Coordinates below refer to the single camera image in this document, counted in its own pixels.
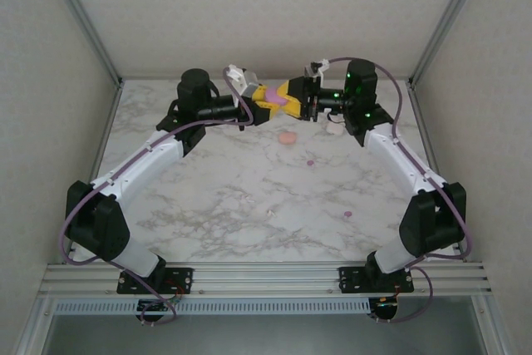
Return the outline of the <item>purple earbud charging case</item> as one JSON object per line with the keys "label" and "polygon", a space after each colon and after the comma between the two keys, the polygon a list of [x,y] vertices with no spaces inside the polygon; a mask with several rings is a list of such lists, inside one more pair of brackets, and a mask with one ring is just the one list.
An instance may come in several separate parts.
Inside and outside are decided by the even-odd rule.
{"label": "purple earbud charging case", "polygon": [[285,106],[288,100],[278,94],[276,87],[268,87],[264,94],[264,100],[268,103],[272,103],[278,106]]}

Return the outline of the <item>black controller board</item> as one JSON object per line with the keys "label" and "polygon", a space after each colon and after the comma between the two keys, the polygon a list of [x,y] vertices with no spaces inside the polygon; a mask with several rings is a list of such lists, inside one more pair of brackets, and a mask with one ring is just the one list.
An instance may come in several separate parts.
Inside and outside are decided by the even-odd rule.
{"label": "black controller board", "polygon": [[136,305],[136,318],[142,325],[154,327],[173,322],[177,317],[175,297],[165,299],[140,299]]}
{"label": "black controller board", "polygon": [[368,316],[377,323],[389,323],[397,315],[397,297],[380,297],[369,299],[370,312]]}

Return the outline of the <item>aluminium frame post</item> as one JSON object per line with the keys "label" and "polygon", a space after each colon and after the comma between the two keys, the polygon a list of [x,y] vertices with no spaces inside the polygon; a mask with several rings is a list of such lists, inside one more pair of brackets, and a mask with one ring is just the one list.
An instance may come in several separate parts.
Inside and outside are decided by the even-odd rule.
{"label": "aluminium frame post", "polygon": [[409,83],[414,89],[425,76],[436,54],[439,52],[446,36],[458,18],[466,0],[449,0],[441,14],[436,27],[425,45],[421,56],[409,76]]}
{"label": "aluminium frame post", "polygon": [[64,2],[78,27],[81,29],[81,33],[96,54],[96,58],[104,68],[107,76],[111,79],[116,89],[121,89],[122,78],[120,73],[117,71],[114,62],[111,60],[111,57],[81,0],[64,0]]}

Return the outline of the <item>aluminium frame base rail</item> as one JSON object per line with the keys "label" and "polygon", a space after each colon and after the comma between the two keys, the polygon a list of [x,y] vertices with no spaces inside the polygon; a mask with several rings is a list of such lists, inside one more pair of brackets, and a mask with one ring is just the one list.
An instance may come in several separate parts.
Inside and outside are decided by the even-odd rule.
{"label": "aluminium frame base rail", "polygon": [[[191,268],[192,298],[326,298],[339,297],[338,269],[359,262],[184,262]],[[481,263],[429,261],[418,265],[440,297],[491,295]],[[119,270],[95,262],[85,266],[50,264],[37,290],[39,298],[116,298]]]}

